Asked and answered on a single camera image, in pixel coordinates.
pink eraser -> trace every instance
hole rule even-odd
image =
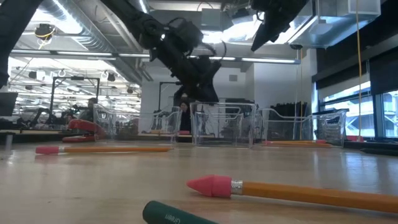
[[[37,154],[58,154],[59,147],[58,146],[39,146],[36,147]]]
[[[232,178],[227,176],[208,175],[195,180],[189,180],[187,186],[209,197],[231,196]]]

red object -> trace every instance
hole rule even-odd
[[[69,122],[68,125],[69,129],[80,129],[84,131],[89,131],[92,133],[95,133],[99,136],[99,139],[104,138],[105,136],[105,130],[90,121],[86,121],[83,119],[73,119]],[[95,141],[95,136],[94,134],[85,134],[83,136],[74,136],[74,137],[65,137],[62,139],[62,142],[67,142],[67,143],[78,143],[78,142],[93,142]]]
[[[59,153],[58,146],[39,146],[36,148],[37,154],[58,154]]]
[[[350,140],[350,141],[358,141],[358,136],[347,136],[347,139]],[[363,139],[362,136],[359,138],[359,141],[360,142],[365,142],[365,140]]]
[[[232,178],[227,176],[208,175],[195,180],[189,180],[187,186],[209,197],[231,196]]]
[[[190,135],[191,134],[190,131],[180,131],[179,133],[182,135]]]

wooden table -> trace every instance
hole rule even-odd
[[[398,195],[398,159],[341,149],[199,148],[165,153],[37,156],[14,145],[0,161],[0,223],[144,223],[158,200],[220,223],[398,223],[393,214],[264,198],[206,198],[185,186],[207,174]]]

ceiling duct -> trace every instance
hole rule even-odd
[[[72,39],[89,51],[116,52],[116,49],[73,0],[44,0],[39,10],[53,16],[56,26],[62,31],[68,34],[80,34],[81,37],[72,37]],[[114,66],[127,81],[141,85],[142,77],[139,72],[123,59],[117,58],[107,63]]]
[[[309,1],[275,43],[287,42],[322,48],[337,44],[356,32],[356,2],[357,0]],[[380,0],[359,1],[359,28],[368,25],[380,14]]]

storage bin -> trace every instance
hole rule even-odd
[[[190,107],[195,146],[253,146],[254,104],[191,103]]]
[[[307,117],[281,116],[276,110],[259,110],[256,115],[257,141],[325,140],[343,147],[346,110],[326,111]]]
[[[169,107],[159,113],[127,113],[94,105],[95,140],[134,146],[174,146],[181,112],[179,107]]]

